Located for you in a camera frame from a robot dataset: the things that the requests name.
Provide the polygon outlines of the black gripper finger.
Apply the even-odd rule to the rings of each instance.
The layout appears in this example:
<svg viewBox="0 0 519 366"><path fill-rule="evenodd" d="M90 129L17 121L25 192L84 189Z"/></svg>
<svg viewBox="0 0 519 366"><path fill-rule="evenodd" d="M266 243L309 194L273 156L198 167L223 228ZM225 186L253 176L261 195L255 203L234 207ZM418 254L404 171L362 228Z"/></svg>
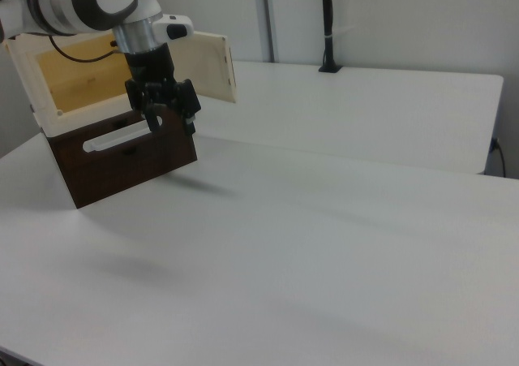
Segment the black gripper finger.
<svg viewBox="0 0 519 366"><path fill-rule="evenodd" d="M201 105L190 80L178 82L178 102L184 131L187 136L192 136L195 133L195 115L201 111Z"/></svg>
<svg viewBox="0 0 519 366"><path fill-rule="evenodd" d="M150 101L144 101L141 107L141 114L144 116L150 132L157 132L161 128L161 123L156 112L155 104Z"/></svg>

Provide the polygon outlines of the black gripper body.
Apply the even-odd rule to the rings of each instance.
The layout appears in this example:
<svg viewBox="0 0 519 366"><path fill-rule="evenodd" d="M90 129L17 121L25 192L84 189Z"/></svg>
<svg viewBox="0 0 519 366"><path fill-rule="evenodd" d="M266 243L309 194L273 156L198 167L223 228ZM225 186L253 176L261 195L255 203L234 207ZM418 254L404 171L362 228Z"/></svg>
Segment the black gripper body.
<svg viewBox="0 0 519 366"><path fill-rule="evenodd" d="M125 54L131 78L125 82L127 96L133 110L141 113L144 101L177 112L178 81L174 78L174 63L169 46L164 44L141 54Z"/></svg>

